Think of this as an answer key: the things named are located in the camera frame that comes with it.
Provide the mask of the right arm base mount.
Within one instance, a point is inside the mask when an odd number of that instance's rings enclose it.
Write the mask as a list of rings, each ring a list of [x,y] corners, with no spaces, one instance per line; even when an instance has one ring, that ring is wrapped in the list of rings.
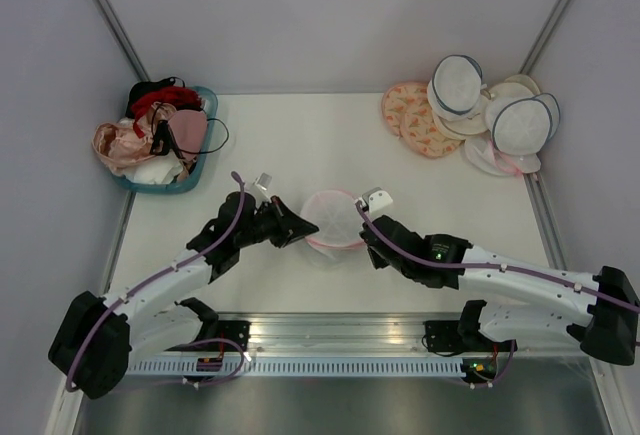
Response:
[[[423,323],[423,346],[429,353],[444,357],[457,356],[466,352],[480,351],[482,345],[471,339],[464,339],[458,332],[456,320],[427,320]]]

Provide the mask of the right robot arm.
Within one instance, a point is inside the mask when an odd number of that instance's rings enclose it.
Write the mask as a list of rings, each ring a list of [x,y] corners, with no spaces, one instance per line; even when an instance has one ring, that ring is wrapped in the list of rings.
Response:
[[[393,267],[431,289],[486,293],[511,306],[471,300],[456,326],[459,343],[478,350],[489,341],[541,339],[579,346],[619,366],[635,362],[639,298],[626,274],[553,270],[491,253],[446,234],[420,236],[388,216],[365,220],[360,233],[373,266]]]

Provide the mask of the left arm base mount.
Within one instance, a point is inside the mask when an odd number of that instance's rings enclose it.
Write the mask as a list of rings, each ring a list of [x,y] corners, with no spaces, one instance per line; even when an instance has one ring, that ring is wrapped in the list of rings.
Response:
[[[216,328],[201,331],[195,341],[208,340],[199,345],[185,344],[168,349],[169,352],[235,352],[246,351],[250,338],[251,323],[248,320],[221,320]]]

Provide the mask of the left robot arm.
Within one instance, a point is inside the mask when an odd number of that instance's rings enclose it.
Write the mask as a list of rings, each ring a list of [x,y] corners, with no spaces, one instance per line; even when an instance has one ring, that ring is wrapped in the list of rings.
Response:
[[[104,295],[85,291],[70,303],[48,351],[69,392],[91,399],[111,392],[126,371],[167,349],[218,343],[218,315],[192,297],[231,270],[246,247],[281,249],[319,230],[277,196],[262,202],[230,193],[172,263],[131,288]]]

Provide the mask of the white mesh bag pink zipper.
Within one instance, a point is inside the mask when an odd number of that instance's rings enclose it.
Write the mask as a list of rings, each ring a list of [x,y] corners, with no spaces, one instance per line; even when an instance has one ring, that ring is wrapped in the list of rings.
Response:
[[[314,264],[336,266],[364,247],[355,202],[350,192],[330,189],[314,193],[303,204],[301,217],[318,228],[304,239]]]

